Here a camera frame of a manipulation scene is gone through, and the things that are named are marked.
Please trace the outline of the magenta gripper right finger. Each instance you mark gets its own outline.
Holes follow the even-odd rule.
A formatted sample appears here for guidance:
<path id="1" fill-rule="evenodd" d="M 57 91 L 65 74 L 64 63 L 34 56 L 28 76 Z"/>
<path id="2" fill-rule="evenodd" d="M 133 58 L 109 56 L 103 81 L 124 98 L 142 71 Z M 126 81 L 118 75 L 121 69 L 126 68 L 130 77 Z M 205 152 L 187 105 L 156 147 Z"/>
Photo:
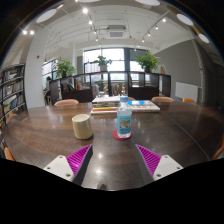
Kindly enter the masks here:
<path id="1" fill-rule="evenodd" d="M 138 144 L 136 144 L 136 157 L 145 185 L 182 169 L 182 166 L 169 155 L 160 156 Z"/>

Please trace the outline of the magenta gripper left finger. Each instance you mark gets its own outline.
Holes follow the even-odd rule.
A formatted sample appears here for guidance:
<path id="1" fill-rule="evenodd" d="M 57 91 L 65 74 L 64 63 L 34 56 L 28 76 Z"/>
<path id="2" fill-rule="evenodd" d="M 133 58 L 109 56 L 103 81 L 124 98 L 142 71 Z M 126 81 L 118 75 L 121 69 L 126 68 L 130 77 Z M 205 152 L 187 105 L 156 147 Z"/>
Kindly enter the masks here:
<path id="1" fill-rule="evenodd" d="M 92 155 L 92 145 L 87 145 L 68 156 L 57 156 L 44 170 L 81 186 Z"/>

